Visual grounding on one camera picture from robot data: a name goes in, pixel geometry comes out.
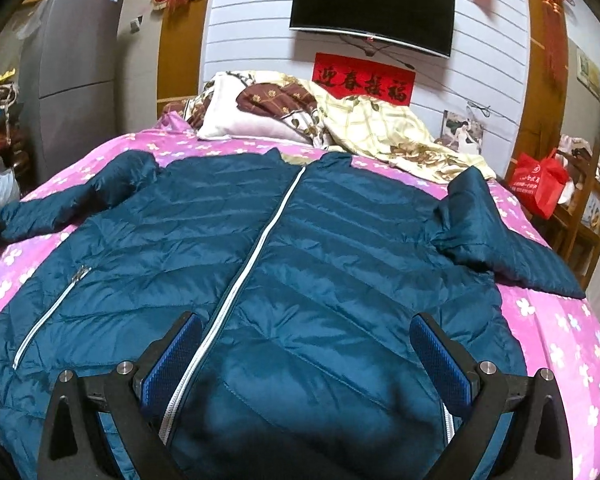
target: white zipper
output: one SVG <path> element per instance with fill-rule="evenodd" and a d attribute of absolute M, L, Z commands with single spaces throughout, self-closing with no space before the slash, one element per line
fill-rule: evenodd
<path fill-rule="evenodd" d="M 280 206 L 278 207 L 278 210 L 276 211 L 275 216 L 271 219 L 271 222 L 269 222 L 269 224 L 265 227 L 264 231 L 260 235 L 260 238 L 258 239 L 258 241 L 256 243 L 256 247 L 251 252 L 251 256 L 249 257 L 247 264 L 244 266 L 244 269 L 238 276 L 238 279 L 235 280 L 233 286 L 229 290 L 229 293 L 227 294 L 226 299 L 224 300 L 224 302 L 222 303 L 222 306 L 220 307 L 220 309 L 218 311 L 218 315 L 216 316 L 216 319 L 214 320 L 213 325 L 209 329 L 209 331 L 206 334 L 206 337 L 204 338 L 202 343 L 200 343 L 198 350 L 196 350 L 196 353 L 193 355 L 191 361 L 189 362 L 189 366 L 187 366 L 187 369 L 185 370 L 184 375 L 182 376 L 180 382 L 178 383 L 178 386 L 176 387 L 173 395 L 171 396 L 171 400 L 169 401 L 169 403 L 167 405 L 167 409 L 164 412 L 164 416 L 162 418 L 162 423 L 160 425 L 160 431 L 158 433 L 160 435 L 160 439 L 162 440 L 163 443 L 166 444 L 167 440 L 169 439 L 169 434 L 171 433 L 171 428 L 173 427 L 173 422 L 174 422 L 175 416 L 178 412 L 178 407 L 179 407 L 180 403 L 182 402 L 182 396 L 184 395 L 184 391 L 187 388 L 187 384 L 193 377 L 193 373 L 198 368 L 200 361 L 202 361 L 202 359 L 206 355 L 206 352 L 209 350 L 209 347 L 213 343 L 214 339 L 216 338 L 216 336 L 218 336 L 218 333 L 220 332 L 220 328 L 222 327 L 222 324 L 224 323 L 224 319 L 226 318 L 227 314 L 229 314 L 229 311 L 231 309 L 231 306 L 232 306 L 232 303 L 234 302 L 235 297 L 238 295 L 238 292 L 240 291 L 240 288 L 242 287 L 244 280 L 247 279 L 248 274 L 251 272 L 251 269 L 253 268 L 253 265 L 255 264 L 256 258 L 262 251 L 262 248 L 264 247 L 264 243 L 267 241 L 267 236 L 269 236 L 270 231 L 273 229 L 275 224 L 280 219 L 280 215 L 282 215 L 282 212 L 284 211 L 284 209 L 286 207 L 286 203 L 288 202 L 289 197 L 291 197 L 291 194 L 293 193 L 294 189 L 298 185 L 298 182 L 300 181 L 300 178 L 302 177 L 302 174 L 304 173 L 305 170 L 306 170 L 306 167 L 304 167 L 304 168 L 302 168 L 302 170 L 300 170 L 300 172 L 296 176 L 296 179 L 293 181 L 293 183 L 287 190 L 284 198 L 282 199 L 282 202 L 280 203 Z"/>
<path fill-rule="evenodd" d="M 448 445 L 456 434 L 456 428 L 454 427 L 454 416 L 449 413 L 444 402 L 442 403 L 442 408 L 445 412 L 446 444 Z"/>
<path fill-rule="evenodd" d="M 11 367 L 13 367 L 14 370 L 18 368 L 18 364 L 20 364 L 20 360 L 22 359 L 24 352 L 27 351 L 27 347 L 31 343 L 31 340 L 34 338 L 38 330 L 40 330 L 40 328 L 46 323 L 46 320 L 49 319 L 51 315 L 58 309 L 60 304 L 64 301 L 64 298 L 66 298 L 69 292 L 72 291 L 72 288 L 74 288 L 74 286 L 76 286 L 77 283 L 81 279 L 83 279 L 89 273 L 90 270 L 91 267 L 80 267 L 80 269 L 78 269 L 78 272 L 76 272 L 71 278 L 71 282 L 69 282 L 69 285 L 67 285 L 66 289 L 62 292 L 62 294 L 60 294 L 55 303 L 51 305 L 51 308 L 47 310 L 44 316 L 42 316 L 38 320 L 38 322 L 33 326 L 33 328 L 29 330 L 29 333 L 27 334 L 26 338 L 24 338 L 24 341 L 20 344 L 20 347 L 18 348 L 15 357 L 13 358 L 13 365 L 11 365 Z"/>

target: silver bolt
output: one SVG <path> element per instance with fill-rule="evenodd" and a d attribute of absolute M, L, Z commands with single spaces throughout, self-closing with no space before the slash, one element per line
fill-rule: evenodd
<path fill-rule="evenodd" d="M 493 364 L 491 361 L 482 361 L 480 363 L 480 370 L 482 370 L 487 375 L 491 375 L 496 373 L 498 369 L 496 368 L 496 365 Z"/>
<path fill-rule="evenodd" d="M 116 366 L 116 371 L 120 375 L 127 375 L 133 369 L 134 364 L 131 361 L 122 361 L 118 366 Z"/>
<path fill-rule="evenodd" d="M 68 383 L 73 376 L 74 373 L 71 370 L 63 370 L 62 372 L 60 372 L 59 379 L 61 383 Z"/>
<path fill-rule="evenodd" d="M 554 380 L 554 373 L 551 370 L 549 370 L 549 368 L 542 368 L 540 370 L 540 376 L 545 381 L 553 381 Z"/>

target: red bag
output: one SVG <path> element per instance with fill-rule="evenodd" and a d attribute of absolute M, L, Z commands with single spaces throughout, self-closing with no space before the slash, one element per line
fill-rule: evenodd
<path fill-rule="evenodd" d="M 569 181 L 569 173 L 554 159 L 556 150 L 538 162 L 522 153 L 509 180 L 509 187 L 532 214 L 545 220 L 554 213 L 558 199 Z"/>

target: black tv screen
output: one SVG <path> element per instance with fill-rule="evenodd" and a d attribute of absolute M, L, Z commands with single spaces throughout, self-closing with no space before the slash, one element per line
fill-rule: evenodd
<path fill-rule="evenodd" d="M 449 57 L 456 0 L 294 0 L 293 30 L 353 34 Z"/>

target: bedsheet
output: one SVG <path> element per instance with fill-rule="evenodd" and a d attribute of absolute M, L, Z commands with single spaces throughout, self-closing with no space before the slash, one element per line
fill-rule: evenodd
<path fill-rule="evenodd" d="M 82 160 L 61 171 L 30 193 L 25 200 L 40 198 L 89 180 L 114 156 L 129 149 L 146 150 L 158 163 L 187 156 L 230 153 L 265 153 L 272 148 L 304 158 L 319 158 L 322 150 L 270 139 L 197 140 L 176 114 L 163 118 L 155 127 L 110 140 Z M 352 164 L 364 170 L 400 180 L 442 198 L 446 186 L 433 184 L 387 164 L 354 156 Z M 505 224 L 527 238 L 544 244 L 529 225 L 518 201 L 494 181 L 488 183 Z M 0 250 L 0 310 L 20 285 L 75 226 L 53 235 L 26 240 Z M 540 367 L 554 370 L 564 400 L 571 433 L 574 479 L 593 479 L 600 471 L 600 324 L 587 301 L 570 300 L 516 286 L 499 285 L 502 312 L 513 335 L 520 341 L 528 373 Z"/>

